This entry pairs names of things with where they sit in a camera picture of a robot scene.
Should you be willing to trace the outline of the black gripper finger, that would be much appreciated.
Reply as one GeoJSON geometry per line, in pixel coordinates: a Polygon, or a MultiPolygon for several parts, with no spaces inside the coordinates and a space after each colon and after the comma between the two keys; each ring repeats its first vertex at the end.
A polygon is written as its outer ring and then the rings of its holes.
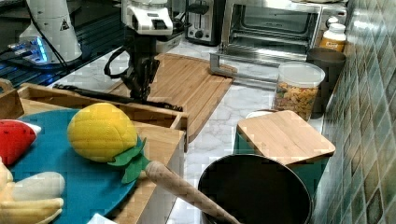
{"type": "Polygon", "coordinates": [[[130,90],[130,97],[134,99],[142,99],[142,86],[139,82],[138,75],[133,67],[129,67],[126,73],[121,77],[123,83],[130,90]]]}
{"type": "Polygon", "coordinates": [[[144,81],[144,90],[143,90],[143,96],[144,96],[144,100],[147,100],[149,94],[150,94],[150,84],[153,82],[158,67],[160,65],[160,62],[156,59],[153,60],[146,60],[144,63],[144,77],[145,77],[145,81],[144,81]]]}

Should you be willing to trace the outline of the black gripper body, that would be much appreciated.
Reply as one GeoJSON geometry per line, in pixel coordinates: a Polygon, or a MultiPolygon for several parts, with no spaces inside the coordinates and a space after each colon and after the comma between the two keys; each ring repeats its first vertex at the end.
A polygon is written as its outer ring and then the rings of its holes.
{"type": "Polygon", "coordinates": [[[160,62],[155,59],[156,37],[140,35],[126,27],[124,30],[124,47],[129,54],[128,77],[137,77],[139,81],[152,82],[160,62]]]}

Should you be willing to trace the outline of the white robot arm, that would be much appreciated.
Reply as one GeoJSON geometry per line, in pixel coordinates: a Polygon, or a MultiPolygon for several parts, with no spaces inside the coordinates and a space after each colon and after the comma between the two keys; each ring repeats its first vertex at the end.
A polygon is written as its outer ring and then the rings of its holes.
{"type": "Polygon", "coordinates": [[[146,101],[160,62],[156,42],[173,33],[167,0],[121,0],[121,19],[125,25],[124,47],[130,56],[122,77],[132,98],[146,101]]]}

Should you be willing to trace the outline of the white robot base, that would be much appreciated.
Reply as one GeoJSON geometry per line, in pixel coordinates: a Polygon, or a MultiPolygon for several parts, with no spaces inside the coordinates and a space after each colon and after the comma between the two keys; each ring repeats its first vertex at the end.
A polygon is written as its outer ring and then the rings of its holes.
{"type": "Polygon", "coordinates": [[[82,55],[66,0],[26,0],[31,24],[8,47],[36,65],[65,64],[82,55]]]}

